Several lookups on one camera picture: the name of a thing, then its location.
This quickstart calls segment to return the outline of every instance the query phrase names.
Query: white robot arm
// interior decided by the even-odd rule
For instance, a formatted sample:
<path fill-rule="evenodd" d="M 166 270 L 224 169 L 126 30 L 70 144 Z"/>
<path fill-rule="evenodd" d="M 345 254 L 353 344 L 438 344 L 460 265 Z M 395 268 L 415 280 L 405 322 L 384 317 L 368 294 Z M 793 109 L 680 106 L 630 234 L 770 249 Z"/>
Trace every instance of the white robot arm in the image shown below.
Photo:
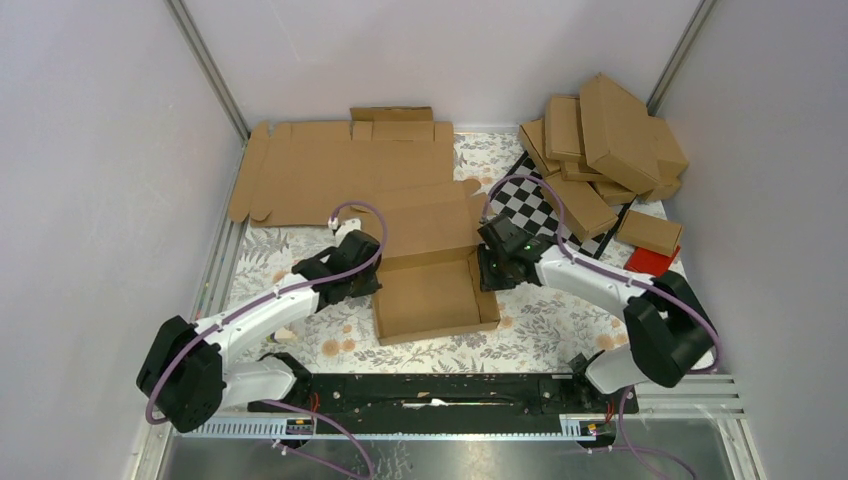
<path fill-rule="evenodd" d="M 712 364 L 710 332 L 678 306 L 640 287 L 662 290 L 709 324 L 681 275 L 669 271 L 652 278 L 591 258 L 569 258 L 554 239 L 534 237 L 503 215 L 479 232 L 486 243 L 478 251 L 483 290 L 510 289 L 526 281 L 577 295 L 624 321 L 628 344 L 572 365 L 599 392 L 611 394 L 645 381 L 670 388 L 693 367 Z"/>

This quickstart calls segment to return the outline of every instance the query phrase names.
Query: red object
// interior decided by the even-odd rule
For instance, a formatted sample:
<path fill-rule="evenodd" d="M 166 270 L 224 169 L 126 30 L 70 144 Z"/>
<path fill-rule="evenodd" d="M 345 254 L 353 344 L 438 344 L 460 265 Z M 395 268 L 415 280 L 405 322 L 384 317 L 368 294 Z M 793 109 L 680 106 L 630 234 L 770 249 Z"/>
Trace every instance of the red object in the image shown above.
<path fill-rule="evenodd" d="M 680 245 L 674 250 L 670 257 L 652 252 L 646 248 L 636 247 L 636 251 L 630 256 L 630 260 L 624 265 L 624 269 L 636 273 L 648 273 L 659 277 L 668 271 L 674 257 L 680 252 Z"/>

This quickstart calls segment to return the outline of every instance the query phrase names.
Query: floral patterned surface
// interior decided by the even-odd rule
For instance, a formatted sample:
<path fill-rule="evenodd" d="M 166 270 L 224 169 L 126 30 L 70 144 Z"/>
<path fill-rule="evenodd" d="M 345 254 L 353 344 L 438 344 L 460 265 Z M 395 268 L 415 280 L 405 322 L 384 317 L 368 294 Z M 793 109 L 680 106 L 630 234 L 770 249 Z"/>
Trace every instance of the floral patterned surface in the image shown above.
<path fill-rule="evenodd" d="M 488 191 L 522 151 L 515 134 L 457 134 L 454 178 L 477 178 Z M 660 202 L 632 208 L 665 218 Z M 228 303 L 269 288 L 297 261 L 332 242 L 326 228 L 249 228 Z M 632 253 L 633 247 L 612 240 L 601 260 L 620 267 Z M 683 273 L 679 257 L 672 270 Z M 313 372 L 562 372 L 578 353 L 588 357 L 627 343 L 619 319 L 569 293 L 525 284 L 497 297 L 496 330 L 387 347 L 377 343 L 370 298 L 350 299 L 290 324 L 276 341 L 249 349 L 240 361 L 286 351 Z"/>

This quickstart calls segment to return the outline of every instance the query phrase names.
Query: black and white checkerboard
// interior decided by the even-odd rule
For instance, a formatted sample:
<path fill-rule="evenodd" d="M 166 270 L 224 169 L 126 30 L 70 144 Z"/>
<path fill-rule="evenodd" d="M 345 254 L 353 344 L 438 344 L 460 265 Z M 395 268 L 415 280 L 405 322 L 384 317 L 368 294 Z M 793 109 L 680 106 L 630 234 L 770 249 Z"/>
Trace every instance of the black and white checkerboard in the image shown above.
<path fill-rule="evenodd" d="M 509 169 L 507 175 L 532 175 L 536 178 L 542 178 L 542 175 L 536 170 L 533 165 L 533 160 L 527 155 L 527 152 L 521 155 L 515 165 Z M 582 244 L 574 234 L 563 229 L 563 235 L 567 238 L 566 243 L 580 251 L 580 253 L 592 258 L 600 258 L 604 253 L 610 239 L 616 231 L 618 231 L 624 213 L 630 208 L 630 204 L 612 207 L 618 214 L 618 221 L 615 226 L 608 232 L 598 235 L 595 238 L 586 240 Z M 542 188 L 535 183 L 516 178 L 504 184 L 503 188 L 495 194 L 492 199 L 492 209 L 495 213 L 505 212 L 512 223 L 527 230 L 532 235 L 551 235 L 556 232 L 559 223 L 553 207 L 542 196 Z"/>

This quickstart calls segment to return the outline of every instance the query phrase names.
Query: small cardboard box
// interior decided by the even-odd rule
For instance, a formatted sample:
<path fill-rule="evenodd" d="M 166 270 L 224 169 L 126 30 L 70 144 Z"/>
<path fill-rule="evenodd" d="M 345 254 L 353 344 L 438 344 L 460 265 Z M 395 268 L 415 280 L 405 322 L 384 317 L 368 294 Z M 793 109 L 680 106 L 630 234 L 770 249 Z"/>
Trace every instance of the small cardboard box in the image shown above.
<path fill-rule="evenodd" d="M 667 198 L 671 198 L 680 190 L 680 180 L 676 178 L 672 179 L 663 179 L 662 185 L 654 188 L 653 190 L 648 190 L 646 193 L 639 195 L 639 198 L 642 199 L 643 202 L 655 202 L 657 200 L 665 200 Z"/>
<path fill-rule="evenodd" d="M 565 207 L 563 223 L 581 242 L 594 238 L 615 226 L 618 220 L 615 212 L 604 203 L 587 182 L 566 181 L 560 175 L 551 175 L 545 179 L 545 182 L 562 200 Z M 551 198 L 550 192 L 543 188 L 542 194 L 554 208 L 554 212 L 559 215 L 556 200 Z"/>
<path fill-rule="evenodd" d="M 616 238 L 668 257 L 680 244 L 681 235 L 683 225 L 679 223 L 628 210 Z"/>
<path fill-rule="evenodd" d="M 592 182 L 592 188 L 598 192 L 598 195 L 606 202 L 607 205 L 624 205 L 630 203 L 636 198 L 636 194 L 622 187 L 617 183 L 610 182 Z"/>
<path fill-rule="evenodd" d="M 586 164 L 580 101 L 554 95 L 545 107 L 545 154 L 551 160 Z"/>
<path fill-rule="evenodd" d="M 580 88 L 580 116 L 590 167 L 635 193 L 660 184 L 641 100 L 600 74 Z"/>
<path fill-rule="evenodd" d="M 521 127 L 518 129 L 518 138 L 543 177 L 559 171 L 559 162 L 549 159 L 545 154 L 545 125 L 543 119 L 540 118 L 539 120 L 521 124 Z"/>
<path fill-rule="evenodd" d="M 588 165 L 579 163 L 560 162 L 562 164 L 562 179 L 570 182 L 612 182 L 603 173 L 598 173 Z"/>
<path fill-rule="evenodd" d="M 390 235 L 377 272 L 383 287 L 374 295 L 380 345 L 497 327 L 495 294 L 480 291 L 479 189 L 480 182 L 465 180 L 364 197 L 383 213 Z M 354 215 L 380 238 L 373 215 Z"/>
<path fill-rule="evenodd" d="M 648 127 L 651 131 L 654 153 L 657 156 L 657 166 L 663 178 L 677 178 L 689 166 L 689 160 L 683 154 L 683 149 L 671 133 L 668 122 L 662 118 L 648 117 Z"/>

